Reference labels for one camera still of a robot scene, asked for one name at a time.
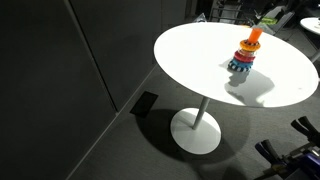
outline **gray carpet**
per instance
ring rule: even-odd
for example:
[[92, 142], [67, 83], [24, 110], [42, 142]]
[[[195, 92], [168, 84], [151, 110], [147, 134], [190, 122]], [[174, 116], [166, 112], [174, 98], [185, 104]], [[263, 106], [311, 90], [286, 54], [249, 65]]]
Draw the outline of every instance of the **gray carpet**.
[[[291, 36], [288, 43], [307, 56], [315, 52], [299, 29], [281, 31], [277, 36]], [[159, 97], [146, 118], [135, 117], [130, 110], [144, 91]], [[220, 125], [221, 143], [209, 154], [192, 155], [175, 144], [169, 124], [177, 111], [199, 107], [201, 100], [201, 95], [182, 87], [156, 66], [70, 179], [253, 179], [269, 168], [255, 150], [255, 143], [269, 139], [279, 154], [307, 143], [290, 126], [292, 120], [301, 116], [307, 116], [320, 130], [319, 88], [307, 100], [280, 108], [248, 108], [211, 100], [207, 112]]]

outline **toy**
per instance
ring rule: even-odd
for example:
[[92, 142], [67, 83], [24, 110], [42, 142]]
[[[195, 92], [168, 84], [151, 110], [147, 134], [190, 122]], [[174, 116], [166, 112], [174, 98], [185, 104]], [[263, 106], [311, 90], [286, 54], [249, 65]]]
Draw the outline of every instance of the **toy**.
[[256, 51], [260, 48], [258, 41], [262, 29], [253, 28], [248, 39], [240, 42], [240, 49], [234, 53], [233, 59], [229, 62], [228, 67], [234, 71], [250, 71], [255, 59]]

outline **table top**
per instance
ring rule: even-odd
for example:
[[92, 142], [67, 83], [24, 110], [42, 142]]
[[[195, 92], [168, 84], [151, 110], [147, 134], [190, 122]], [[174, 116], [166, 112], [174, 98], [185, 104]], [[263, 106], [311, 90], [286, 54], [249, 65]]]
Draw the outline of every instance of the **table top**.
[[262, 33], [261, 48], [249, 73], [227, 66], [250, 28], [224, 23], [191, 23], [159, 36], [154, 54], [175, 81], [203, 96], [251, 107], [279, 107], [311, 96], [318, 74], [310, 60], [290, 44]]
[[309, 17], [301, 19], [300, 24], [303, 28], [320, 35], [320, 24], [319, 18], [317, 17]]

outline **white round table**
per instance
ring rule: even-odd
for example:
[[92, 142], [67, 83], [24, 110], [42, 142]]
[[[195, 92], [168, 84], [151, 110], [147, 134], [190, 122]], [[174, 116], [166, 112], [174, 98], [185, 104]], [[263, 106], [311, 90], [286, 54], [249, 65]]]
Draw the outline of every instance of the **white round table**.
[[240, 106], [279, 107], [311, 96], [318, 74], [310, 60], [290, 44], [266, 33], [259, 39], [252, 69], [234, 72], [227, 65], [250, 28], [223, 23], [192, 23], [164, 32], [154, 54], [175, 81], [203, 95], [200, 109], [187, 108], [172, 119], [177, 144], [193, 154], [213, 151], [220, 142], [218, 123], [205, 112], [210, 99]]
[[[317, 35], [320, 35], [320, 24], [319, 18], [309, 17], [301, 19], [300, 24], [303, 28], [311, 31]], [[320, 49], [311, 57], [311, 62], [315, 62], [320, 57]]]

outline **table leg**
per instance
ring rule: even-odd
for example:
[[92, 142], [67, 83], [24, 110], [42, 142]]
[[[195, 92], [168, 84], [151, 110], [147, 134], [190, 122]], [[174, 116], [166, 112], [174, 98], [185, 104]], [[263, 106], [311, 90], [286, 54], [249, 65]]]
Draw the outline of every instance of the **table leg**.
[[311, 62], [314, 63], [320, 57], [320, 49], [311, 57]]
[[200, 109], [183, 109], [172, 118], [170, 124], [172, 137], [187, 152], [207, 154], [220, 143], [220, 127], [217, 121], [205, 112], [209, 101], [209, 98], [203, 97]]

